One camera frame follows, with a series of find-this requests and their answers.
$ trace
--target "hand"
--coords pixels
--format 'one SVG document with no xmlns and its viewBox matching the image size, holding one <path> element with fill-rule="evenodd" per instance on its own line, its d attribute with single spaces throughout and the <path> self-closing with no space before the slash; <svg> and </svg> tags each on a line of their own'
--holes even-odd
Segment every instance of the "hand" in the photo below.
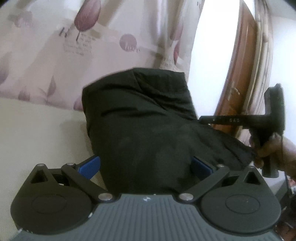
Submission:
<svg viewBox="0 0 296 241">
<path fill-rule="evenodd" d="M 281 149 L 281 136 L 274 133 L 269 140 L 261 147 L 258 137 L 251 131 L 250 144 L 257 151 L 257 158 L 254 160 L 254 165 L 257 168 L 262 168 L 264 165 L 262 157 L 274 155 L 279 170 L 285 171 L 292 179 L 296 180 L 296 146 L 287 138 L 283 137 L 283 156 Z"/>
<path fill-rule="evenodd" d="M 283 222 L 277 225 L 276 232 L 284 241 L 293 241 L 296 238 L 296 229 L 290 228 Z"/>
</svg>

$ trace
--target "black cloth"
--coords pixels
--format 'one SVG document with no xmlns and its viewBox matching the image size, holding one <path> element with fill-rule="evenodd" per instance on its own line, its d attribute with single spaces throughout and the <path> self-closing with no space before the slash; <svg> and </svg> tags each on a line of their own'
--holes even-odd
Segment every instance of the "black cloth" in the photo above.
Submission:
<svg viewBox="0 0 296 241">
<path fill-rule="evenodd" d="M 193 156 L 232 170 L 252 160 L 249 147 L 199 123 L 184 73 L 115 73 L 85 87 L 82 104 L 100 172 L 114 194 L 180 193 L 199 181 L 190 171 Z"/>
</svg>

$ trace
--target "metal rivet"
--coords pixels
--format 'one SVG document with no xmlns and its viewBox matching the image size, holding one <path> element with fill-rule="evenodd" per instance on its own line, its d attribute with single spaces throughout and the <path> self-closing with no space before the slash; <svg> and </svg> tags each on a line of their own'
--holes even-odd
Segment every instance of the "metal rivet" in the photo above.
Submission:
<svg viewBox="0 0 296 241">
<path fill-rule="evenodd" d="M 98 198 L 102 201 L 109 201 L 113 198 L 113 196 L 110 193 L 101 193 Z"/>
<path fill-rule="evenodd" d="M 190 200 L 193 199 L 193 195 L 190 194 L 190 193 L 181 193 L 181 194 L 179 195 L 179 198 L 180 198 L 181 200 L 183 200 L 183 201 L 190 201 Z"/>
</svg>

